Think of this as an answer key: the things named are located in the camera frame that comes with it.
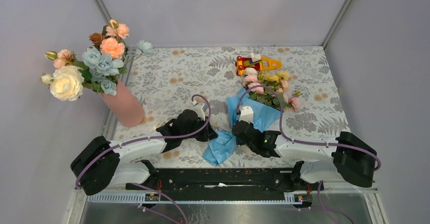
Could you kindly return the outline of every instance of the vase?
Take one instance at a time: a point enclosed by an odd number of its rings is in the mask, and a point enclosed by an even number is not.
[[[144,120],[144,108],[122,81],[118,80],[115,96],[104,93],[101,96],[115,117],[125,127],[137,126]]]

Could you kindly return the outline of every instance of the bouquet of flowers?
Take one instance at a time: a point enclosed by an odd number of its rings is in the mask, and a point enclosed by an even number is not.
[[[295,91],[293,95],[288,98],[286,92],[288,90],[288,79],[290,75],[286,71],[281,71],[277,75],[266,74],[257,72],[253,68],[245,69],[245,77],[243,78],[243,85],[248,89],[256,85],[265,85],[273,89],[281,101],[279,101],[269,90],[263,87],[251,89],[249,98],[259,103],[265,104],[275,109],[280,109],[282,103],[283,108],[291,111],[297,111],[300,108],[299,96],[300,91]]]
[[[83,61],[68,49],[60,52],[50,51],[45,57],[54,61],[56,68],[53,74],[42,74],[40,80],[49,87],[51,94],[62,101],[75,101],[84,88],[96,93],[116,95],[118,75],[127,73],[124,62],[127,48],[123,42],[129,35],[129,28],[116,20],[110,20],[103,27],[102,33],[90,35],[93,46],[82,54]],[[153,46],[145,41],[138,42],[141,54],[152,54]]]

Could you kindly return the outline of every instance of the blue paper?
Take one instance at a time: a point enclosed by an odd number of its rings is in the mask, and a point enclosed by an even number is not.
[[[216,131],[218,138],[209,141],[209,147],[203,153],[203,158],[218,166],[228,159],[236,148],[236,137],[230,131]]]
[[[233,126],[238,120],[236,118],[236,107],[239,102],[239,98],[245,92],[242,88],[237,96],[227,97],[227,107],[230,115],[230,122]],[[264,105],[249,99],[249,95],[246,94],[242,99],[241,105],[248,105],[254,111],[253,124],[254,128],[261,132],[267,130],[270,125],[279,119],[280,111],[272,107]],[[209,141],[209,147],[203,153],[203,158],[209,163],[218,166],[227,160],[234,149],[236,148],[236,137],[230,131],[219,130],[217,131],[218,138]]]

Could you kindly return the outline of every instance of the white wall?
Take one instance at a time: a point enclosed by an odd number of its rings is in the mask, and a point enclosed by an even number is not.
[[[354,0],[327,57],[351,130],[382,160],[391,224],[428,223],[430,0]]]
[[[155,46],[319,45],[345,0],[103,0]]]
[[[74,187],[69,165],[97,136],[105,105],[85,91],[55,99],[44,52],[81,57],[104,21],[92,0],[0,0],[0,223],[58,224]]]

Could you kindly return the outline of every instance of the floral pattern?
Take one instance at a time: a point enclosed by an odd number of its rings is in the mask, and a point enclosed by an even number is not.
[[[236,75],[235,58],[249,56],[251,52],[280,60],[280,70],[290,73],[288,95],[295,90],[303,93],[302,108],[298,112],[285,112],[286,134],[321,138],[349,130],[322,47],[162,48],[133,62],[127,87],[141,101],[147,117],[134,128],[118,124],[115,139],[154,131],[191,108],[193,94],[208,99],[212,108],[210,124],[215,130],[230,130],[226,97],[237,95],[242,87],[242,80]],[[278,130],[278,125],[276,121],[269,129]],[[180,147],[151,155],[148,160],[162,168],[214,167],[201,157],[207,146],[207,142],[184,140]],[[302,159],[263,158],[246,146],[238,146],[220,167],[292,167],[299,160]]]

